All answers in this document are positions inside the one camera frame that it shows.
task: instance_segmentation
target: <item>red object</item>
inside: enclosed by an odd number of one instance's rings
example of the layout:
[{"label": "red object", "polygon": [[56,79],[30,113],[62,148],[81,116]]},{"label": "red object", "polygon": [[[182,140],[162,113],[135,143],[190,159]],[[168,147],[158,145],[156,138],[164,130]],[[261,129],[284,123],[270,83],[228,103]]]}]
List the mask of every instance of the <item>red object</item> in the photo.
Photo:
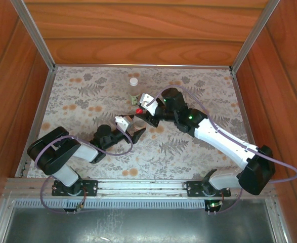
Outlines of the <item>red object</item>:
[{"label": "red object", "polygon": [[142,109],[140,109],[140,108],[139,108],[139,109],[137,109],[137,110],[136,110],[136,114],[143,114],[143,110],[142,110]]}]

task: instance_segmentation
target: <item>floral tablecloth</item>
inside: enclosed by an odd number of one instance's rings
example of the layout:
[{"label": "floral tablecloth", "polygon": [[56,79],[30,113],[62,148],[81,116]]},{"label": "floral tablecloth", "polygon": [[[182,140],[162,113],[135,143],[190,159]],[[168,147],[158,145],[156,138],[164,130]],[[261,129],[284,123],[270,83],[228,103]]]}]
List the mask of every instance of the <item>floral tablecloth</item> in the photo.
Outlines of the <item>floral tablecloth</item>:
[{"label": "floral tablecloth", "polygon": [[[130,106],[127,95],[131,77],[137,77],[141,91],[152,96],[166,85],[183,85],[203,102],[218,125],[247,141],[228,70],[119,67],[59,67],[39,137],[63,126],[89,141],[101,124],[114,129],[115,116],[134,114],[137,109]],[[184,97],[189,107],[200,109]],[[109,152],[128,148],[122,141]],[[96,179],[201,179],[211,169],[236,167],[211,145],[168,122],[160,122],[158,128],[147,125],[140,141],[124,156],[106,156],[96,165],[72,157],[68,164],[82,177]],[[27,176],[45,177],[33,162]]]}]

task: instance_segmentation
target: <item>green label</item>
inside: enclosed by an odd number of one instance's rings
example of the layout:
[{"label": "green label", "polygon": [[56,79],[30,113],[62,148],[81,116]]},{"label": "green label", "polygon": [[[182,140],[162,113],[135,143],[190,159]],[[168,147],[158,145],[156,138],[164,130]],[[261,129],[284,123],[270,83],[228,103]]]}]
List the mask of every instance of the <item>green label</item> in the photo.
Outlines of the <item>green label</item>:
[{"label": "green label", "polygon": [[139,97],[139,95],[130,96],[132,105],[138,105],[138,97]]}]

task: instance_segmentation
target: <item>wooden wall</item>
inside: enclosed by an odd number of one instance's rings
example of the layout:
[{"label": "wooden wall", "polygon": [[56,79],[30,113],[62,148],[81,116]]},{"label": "wooden wall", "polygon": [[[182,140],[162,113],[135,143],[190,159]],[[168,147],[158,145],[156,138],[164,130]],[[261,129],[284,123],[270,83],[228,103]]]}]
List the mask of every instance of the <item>wooden wall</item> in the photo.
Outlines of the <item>wooden wall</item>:
[{"label": "wooden wall", "polygon": [[[258,145],[297,167],[297,0],[281,0],[237,78]],[[277,166],[277,178],[294,172]],[[277,185],[293,242],[297,242],[297,180]]]},{"label": "wooden wall", "polygon": [[232,65],[268,0],[26,0],[58,64]]},{"label": "wooden wall", "polygon": [[10,0],[0,0],[0,197],[20,161],[47,74]]}]

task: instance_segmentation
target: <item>white plastic bottle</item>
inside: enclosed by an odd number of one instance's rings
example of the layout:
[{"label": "white plastic bottle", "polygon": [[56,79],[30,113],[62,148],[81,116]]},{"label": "white plastic bottle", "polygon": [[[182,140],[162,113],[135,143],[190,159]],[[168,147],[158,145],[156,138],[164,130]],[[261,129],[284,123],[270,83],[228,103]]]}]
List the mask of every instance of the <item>white plastic bottle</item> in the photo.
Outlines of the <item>white plastic bottle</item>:
[{"label": "white plastic bottle", "polygon": [[135,77],[132,77],[129,80],[129,83],[130,83],[130,86],[129,86],[130,103],[131,105],[138,105],[138,98],[140,95],[138,79]]}]

